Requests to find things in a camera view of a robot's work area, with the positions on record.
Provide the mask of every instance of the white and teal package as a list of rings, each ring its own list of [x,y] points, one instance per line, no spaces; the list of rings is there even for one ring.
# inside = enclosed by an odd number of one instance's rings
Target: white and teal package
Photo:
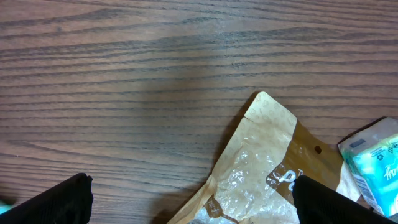
[[[398,122],[384,118],[338,148],[365,201],[386,217],[398,213]]]

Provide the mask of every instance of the wood grain surface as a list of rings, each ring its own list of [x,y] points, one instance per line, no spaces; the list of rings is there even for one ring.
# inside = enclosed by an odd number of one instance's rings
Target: wood grain surface
[[[266,91],[322,141],[397,117],[392,0],[0,0],[0,195],[78,172],[90,223],[165,223]]]

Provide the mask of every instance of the torn packaging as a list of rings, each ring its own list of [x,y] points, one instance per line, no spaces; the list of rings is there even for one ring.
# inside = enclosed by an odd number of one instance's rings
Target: torn packaging
[[[339,152],[261,92],[206,184],[168,224],[299,223],[292,187],[303,174],[351,200],[360,196]]]

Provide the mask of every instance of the plastic wrapper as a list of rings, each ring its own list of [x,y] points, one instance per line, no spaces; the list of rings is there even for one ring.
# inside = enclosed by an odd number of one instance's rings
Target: plastic wrapper
[[[351,200],[360,196],[340,153],[261,92],[206,184],[168,224],[299,223],[292,187],[303,174]]]
[[[385,118],[338,145],[365,199],[379,213],[398,213],[398,122]]]

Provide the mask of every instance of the brown paper bag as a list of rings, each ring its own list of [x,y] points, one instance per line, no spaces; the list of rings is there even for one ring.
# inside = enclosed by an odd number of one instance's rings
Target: brown paper bag
[[[267,93],[246,111],[206,184],[168,224],[299,223],[292,187],[300,175],[357,201],[343,158]]]

